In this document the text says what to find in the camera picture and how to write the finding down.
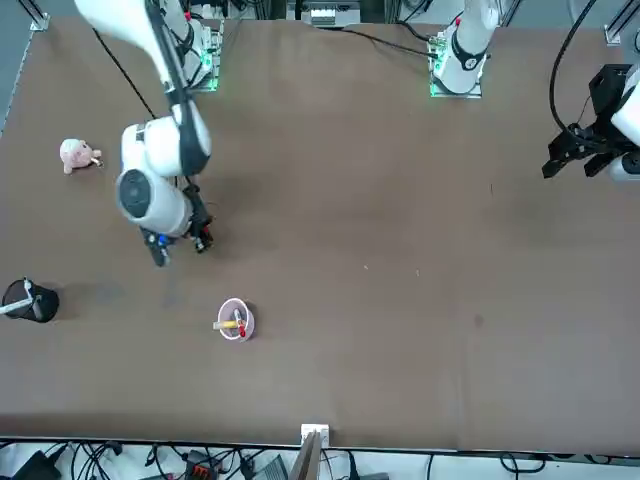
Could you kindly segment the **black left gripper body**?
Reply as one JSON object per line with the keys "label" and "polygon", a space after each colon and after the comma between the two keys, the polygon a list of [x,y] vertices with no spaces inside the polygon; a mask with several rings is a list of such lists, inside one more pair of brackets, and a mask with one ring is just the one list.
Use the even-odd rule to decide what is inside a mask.
{"label": "black left gripper body", "polygon": [[571,124],[582,141],[572,141],[572,151],[578,154],[605,150],[626,150],[631,142],[612,124],[611,118],[620,108],[627,74],[631,64],[606,64],[589,82],[595,120],[585,128]]}

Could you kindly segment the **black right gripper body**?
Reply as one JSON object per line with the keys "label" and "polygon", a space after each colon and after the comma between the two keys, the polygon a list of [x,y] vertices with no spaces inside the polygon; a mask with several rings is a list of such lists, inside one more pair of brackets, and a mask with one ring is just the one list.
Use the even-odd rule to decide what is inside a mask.
{"label": "black right gripper body", "polygon": [[198,185],[187,185],[185,187],[185,196],[192,206],[192,214],[190,217],[189,237],[194,243],[197,253],[203,253],[208,250],[213,242],[213,237],[209,231],[213,217],[206,209],[205,203],[200,196],[200,188]]}

